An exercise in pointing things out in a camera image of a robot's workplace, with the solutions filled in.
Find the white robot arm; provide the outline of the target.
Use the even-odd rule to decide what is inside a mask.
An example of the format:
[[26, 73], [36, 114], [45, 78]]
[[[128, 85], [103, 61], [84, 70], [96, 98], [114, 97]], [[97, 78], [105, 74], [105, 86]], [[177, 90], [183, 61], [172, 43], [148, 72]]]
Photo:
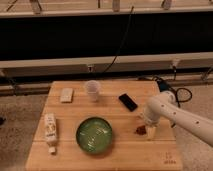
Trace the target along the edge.
[[163, 116], [213, 147], [213, 120], [180, 109], [175, 102], [171, 91], [150, 97], [143, 112], [144, 122], [149, 126], [157, 125]]

